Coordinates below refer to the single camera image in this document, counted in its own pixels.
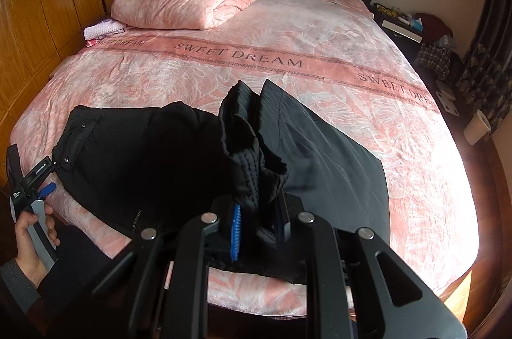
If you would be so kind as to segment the left forearm grey sleeve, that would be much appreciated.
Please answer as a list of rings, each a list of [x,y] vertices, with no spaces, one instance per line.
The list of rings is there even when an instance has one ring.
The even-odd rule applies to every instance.
[[[24,314],[40,298],[36,286],[23,274],[14,259],[1,266],[1,279]]]

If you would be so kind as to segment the person's left hand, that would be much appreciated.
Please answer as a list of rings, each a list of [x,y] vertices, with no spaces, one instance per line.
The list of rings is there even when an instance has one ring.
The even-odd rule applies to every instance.
[[[38,287],[48,274],[48,270],[37,254],[28,233],[28,228],[37,222],[38,216],[36,214],[23,211],[15,224],[17,240],[17,257],[15,261],[26,278],[28,278],[35,287]]]

